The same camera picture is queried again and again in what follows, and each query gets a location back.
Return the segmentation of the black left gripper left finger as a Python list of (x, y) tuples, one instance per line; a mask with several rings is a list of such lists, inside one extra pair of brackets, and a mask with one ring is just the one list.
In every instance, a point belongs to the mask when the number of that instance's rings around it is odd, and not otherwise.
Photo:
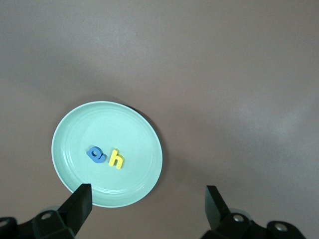
[(92, 211), (91, 184), (81, 184), (57, 209), (18, 226), (18, 239), (74, 239)]

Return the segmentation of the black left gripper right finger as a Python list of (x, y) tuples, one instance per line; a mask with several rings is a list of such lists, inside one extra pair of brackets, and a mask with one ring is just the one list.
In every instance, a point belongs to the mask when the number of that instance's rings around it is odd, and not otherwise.
[(210, 225), (203, 239), (303, 239), (294, 225), (270, 221), (264, 228), (242, 213), (232, 213), (216, 186), (206, 186), (205, 213)]

